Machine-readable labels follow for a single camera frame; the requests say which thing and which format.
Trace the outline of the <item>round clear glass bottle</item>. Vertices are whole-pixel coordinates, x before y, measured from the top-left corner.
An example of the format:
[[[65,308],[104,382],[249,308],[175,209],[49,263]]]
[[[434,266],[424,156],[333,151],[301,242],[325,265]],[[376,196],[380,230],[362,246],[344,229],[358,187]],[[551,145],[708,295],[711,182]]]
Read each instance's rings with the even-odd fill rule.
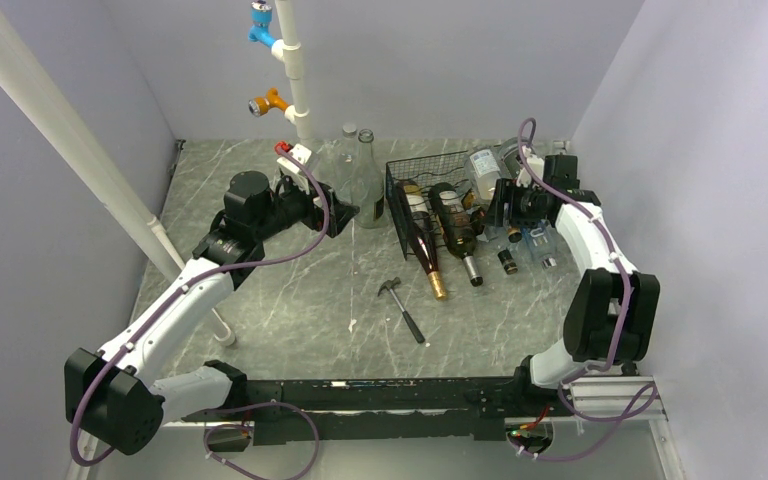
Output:
[[[354,158],[357,153],[358,129],[354,123],[344,123],[342,136],[335,146],[334,184],[337,197],[345,203],[351,199],[351,180],[354,168]]]

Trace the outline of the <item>clear frosted wine bottle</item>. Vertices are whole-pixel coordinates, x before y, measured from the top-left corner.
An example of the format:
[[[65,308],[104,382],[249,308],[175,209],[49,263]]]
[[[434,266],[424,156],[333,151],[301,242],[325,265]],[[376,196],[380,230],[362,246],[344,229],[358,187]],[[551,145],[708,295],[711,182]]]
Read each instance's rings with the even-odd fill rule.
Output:
[[[357,140],[350,183],[351,203],[358,208],[354,220],[362,228],[375,229],[384,222],[384,174],[375,159],[373,131],[361,129]]]

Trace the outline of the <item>clear bottle white label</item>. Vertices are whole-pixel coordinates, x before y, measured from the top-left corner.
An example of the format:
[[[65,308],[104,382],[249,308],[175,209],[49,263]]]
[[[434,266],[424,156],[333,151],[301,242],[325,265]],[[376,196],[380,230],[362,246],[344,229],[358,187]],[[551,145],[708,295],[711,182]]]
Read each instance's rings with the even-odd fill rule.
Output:
[[[491,146],[472,150],[465,161],[465,169],[471,187],[470,194],[464,198],[463,203],[470,213],[474,231],[482,235],[489,245],[499,250],[507,249],[512,243],[519,242],[522,239],[519,229],[484,224],[484,218],[490,212],[496,182],[510,177],[500,164],[496,150]]]

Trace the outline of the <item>clear bottle dark label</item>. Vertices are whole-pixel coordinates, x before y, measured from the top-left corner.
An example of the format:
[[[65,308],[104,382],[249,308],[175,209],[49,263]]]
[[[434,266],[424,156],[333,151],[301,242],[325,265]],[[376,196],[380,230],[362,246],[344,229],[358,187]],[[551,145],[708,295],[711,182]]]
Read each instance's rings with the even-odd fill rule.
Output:
[[[531,152],[534,152],[536,155],[538,155],[536,150],[527,144],[526,140],[523,141],[523,146],[526,148],[527,156]],[[522,167],[521,161],[519,159],[520,150],[518,149],[518,140],[516,138],[510,138],[504,141],[499,146],[498,153],[501,161],[510,174],[510,178],[517,180],[517,174]]]

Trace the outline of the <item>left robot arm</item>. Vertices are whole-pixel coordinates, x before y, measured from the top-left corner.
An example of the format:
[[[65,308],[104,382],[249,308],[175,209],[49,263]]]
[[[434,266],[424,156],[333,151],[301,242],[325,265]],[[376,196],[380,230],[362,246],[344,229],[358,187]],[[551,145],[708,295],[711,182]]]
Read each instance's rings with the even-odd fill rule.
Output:
[[[162,425],[196,412],[212,410],[224,420],[239,417],[248,402],[245,374],[209,361],[190,373],[162,378],[164,363],[209,310],[256,268],[270,265],[264,249],[268,239],[296,224],[320,238],[334,238],[359,212],[326,184],[309,180],[300,187],[284,175],[272,187],[259,171],[235,175],[223,204],[178,278],[134,323],[98,350],[79,348],[68,357],[65,414],[76,463],[94,463],[80,453],[83,433],[133,455]]]

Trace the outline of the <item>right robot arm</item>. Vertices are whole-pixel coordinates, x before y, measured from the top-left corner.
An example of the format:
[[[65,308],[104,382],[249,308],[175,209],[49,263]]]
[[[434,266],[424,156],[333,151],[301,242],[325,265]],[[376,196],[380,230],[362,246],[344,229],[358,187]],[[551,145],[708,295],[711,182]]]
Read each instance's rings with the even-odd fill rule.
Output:
[[[660,283],[624,255],[608,229],[600,200],[580,187],[576,157],[542,158],[523,147],[516,158],[526,179],[496,181],[485,225],[524,230],[548,222],[565,241],[581,274],[560,340],[531,356],[529,377],[511,388],[515,409],[534,415],[548,404],[549,388],[645,357]]]

